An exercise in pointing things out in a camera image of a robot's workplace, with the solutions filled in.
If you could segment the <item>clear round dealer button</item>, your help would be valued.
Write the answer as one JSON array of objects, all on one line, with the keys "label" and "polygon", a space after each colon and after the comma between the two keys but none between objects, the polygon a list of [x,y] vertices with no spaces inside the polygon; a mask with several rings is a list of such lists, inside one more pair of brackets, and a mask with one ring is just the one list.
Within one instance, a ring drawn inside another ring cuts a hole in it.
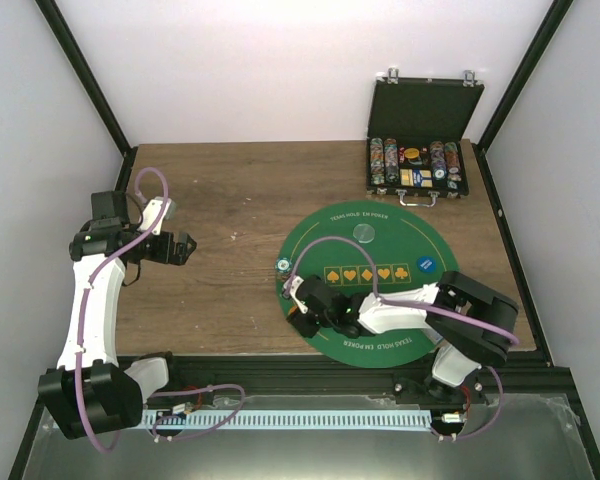
[{"label": "clear round dealer button", "polygon": [[353,236],[360,244],[368,244],[375,239],[375,229],[370,224],[361,223],[354,227]]}]

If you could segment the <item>blue patterned card deck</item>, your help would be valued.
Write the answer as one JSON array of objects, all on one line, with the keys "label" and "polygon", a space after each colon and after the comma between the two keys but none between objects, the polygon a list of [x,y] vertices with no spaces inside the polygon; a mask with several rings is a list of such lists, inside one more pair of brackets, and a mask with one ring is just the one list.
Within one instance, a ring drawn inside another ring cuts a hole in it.
[{"label": "blue patterned card deck", "polygon": [[434,330],[429,330],[427,335],[434,345],[437,345],[442,341],[442,336]]}]

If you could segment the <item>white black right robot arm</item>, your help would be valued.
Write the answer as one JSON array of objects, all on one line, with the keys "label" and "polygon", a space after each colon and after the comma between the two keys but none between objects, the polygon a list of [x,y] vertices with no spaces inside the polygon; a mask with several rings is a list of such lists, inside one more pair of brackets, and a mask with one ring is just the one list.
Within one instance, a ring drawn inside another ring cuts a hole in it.
[{"label": "white black right robot arm", "polygon": [[316,275],[293,274],[283,283],[282,296],[295,306],[287,321],[307,339],[323,328],[349,340],[406,330],[431,334],[443,346],[424,389],[438,403],[451,400],[475,371],[504,365],[509,349],[519,343],[516,302],[458,271],[417,289],[350,296]]}]

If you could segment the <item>blue round dealer button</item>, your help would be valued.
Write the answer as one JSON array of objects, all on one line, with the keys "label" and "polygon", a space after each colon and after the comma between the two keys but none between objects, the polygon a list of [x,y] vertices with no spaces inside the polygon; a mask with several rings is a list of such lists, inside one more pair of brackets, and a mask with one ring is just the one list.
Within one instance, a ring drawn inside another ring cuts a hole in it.
[{"label": "blue round dealer button", "polygon": [[427,273],[427,274],[434,273],[436,271],[436,268],[437,268],[437,262],[431,256],[421,256],[417,260],[416,264],[417,264],[418,269],[421,272]]}]

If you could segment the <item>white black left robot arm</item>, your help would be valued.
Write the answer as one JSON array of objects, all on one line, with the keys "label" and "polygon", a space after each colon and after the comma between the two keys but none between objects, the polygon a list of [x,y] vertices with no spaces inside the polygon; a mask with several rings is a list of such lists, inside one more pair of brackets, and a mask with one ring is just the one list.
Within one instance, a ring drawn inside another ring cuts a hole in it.
[{"label": "white black left robot arm", "polygon": [[117,310],[128,266],[182,266],[196,249],[189,234],[162,228],[174,213],[172,199],[139,202],[138,221],[129,216],[129,200],[121,191],[92,194],[92,217],[69,245],[75,282],[69,331],[55,369],[38,382],[39,399],[69,440],[135,427],[151,395],[171,404],[184,392],[168,353],[144,355],[127,368],[118,361]]}]

